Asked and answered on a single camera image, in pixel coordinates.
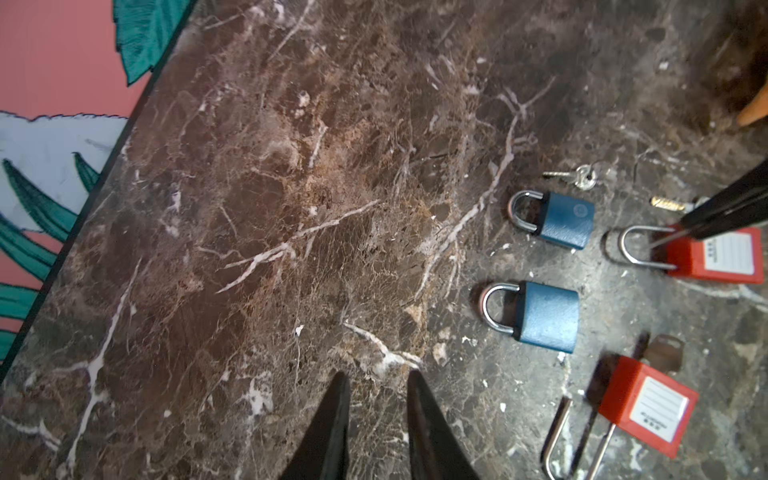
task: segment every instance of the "red padlock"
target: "red padlock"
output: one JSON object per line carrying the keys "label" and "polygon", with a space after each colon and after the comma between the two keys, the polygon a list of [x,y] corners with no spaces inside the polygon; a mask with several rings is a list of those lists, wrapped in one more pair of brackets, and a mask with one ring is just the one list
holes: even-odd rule
{"label": "red padlock", "polygon": [[662,372],[619,358],[599,413],[670,458],[677,456],[699,394]]}
{"label": "red padlock", "polygon": [[760,229],[743,228],[706,240],[681,237],[664,245],[667,262],[648,262],[633,257],[627,249],[627,235],[637,230],[673,233],[675,227],[634,225],[619,235],[619,250],[635,265],[666,270],[670,276],[725,283],[762,283],[763,244]]}

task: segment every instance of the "padlock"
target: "padlock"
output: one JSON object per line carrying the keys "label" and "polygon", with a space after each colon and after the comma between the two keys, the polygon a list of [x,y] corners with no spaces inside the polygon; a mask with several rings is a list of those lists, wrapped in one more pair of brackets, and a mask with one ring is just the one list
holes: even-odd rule
{"label": "padlock", "polygon": [[[514,327],[495,322],[488,313],[488,298],[499,290],[518,294]],[[479,309],[492,329],[520,342],[566,353],[576,348],[579,299],[573,290],[534,282],[492,283],[480,294]]]}
{"label": "padlock", "polygon": [[638,260],[629,253],[627,235],[634,231],[674,233],[676,227],[633,225],[621,231],[619,251],[631,263],[667,271],[667,275],[724,283],[762,283],[763,250],[760,229],[743,228],[703,241],[681,237],[663,245],[666,262]]}
{"label": "padlock", "polygon": [[[538,225],[521,219],[517,213],[518,202],[523,197],[541,200]],[[512,223],[521,229],[563,247],[583,250],[594,228],[594,204],[586,200],[553,192],[543,194],[535,190],[523,190],[512,195],[507,204]]]}
{"label": "padlock", "polygon": [[[699,401],[699,394],[662,372],[628,356],[620,356],[598,412],[611,426],[603,436],[584,480],[594,480],[616,427],[670,458],[677,450]],[[548,437],[542,466],[554,480],[550,459],[565,426],[573,400],[564,398]]]}

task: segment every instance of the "white label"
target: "white label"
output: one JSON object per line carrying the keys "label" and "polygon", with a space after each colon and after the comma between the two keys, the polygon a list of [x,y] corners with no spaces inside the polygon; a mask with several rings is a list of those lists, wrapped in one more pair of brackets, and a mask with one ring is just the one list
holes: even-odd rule
{"label": "white label", "polygon": [[687,406],[688,397],[647,376],[629,418],[665,442],[672,442]]}
{"label": "white label", "polygon": [[752,237],[748,233],[724,233],[704,241],[704,268],[714,272],[753,275]]}

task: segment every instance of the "marble surface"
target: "marble surface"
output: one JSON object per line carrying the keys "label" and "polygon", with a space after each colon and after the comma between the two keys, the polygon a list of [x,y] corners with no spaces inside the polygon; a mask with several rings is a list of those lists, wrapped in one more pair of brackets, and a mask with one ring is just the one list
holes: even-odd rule
{"label": "marble surface", "polygon": [[[482,478],[543,478],[573,397],[554,468],[583,478],[598,360],[651,332],[687,343],[700,403],[676,460],[619,432],[600,478],[765,478],[766,289],[633,268],[611,236],[766,151],[700,81],[724,3],[206,2],[2,385],[0,476],[276,478],[344,370],[349,478],[408,478],[418,367]],[[588,192],[541,178],[583,163]],[[595,203],[584,251],[511,225],[525,188]],[[574,354],[486,327],[497,280],[577,290]]]}

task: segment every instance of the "painted wall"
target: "painted wall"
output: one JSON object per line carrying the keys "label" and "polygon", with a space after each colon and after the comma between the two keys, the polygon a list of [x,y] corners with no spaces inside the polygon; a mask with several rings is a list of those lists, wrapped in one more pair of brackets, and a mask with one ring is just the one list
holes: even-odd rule
{"label": "painted wall", "polygon": [[191,1],[0,0],[0,360]]}

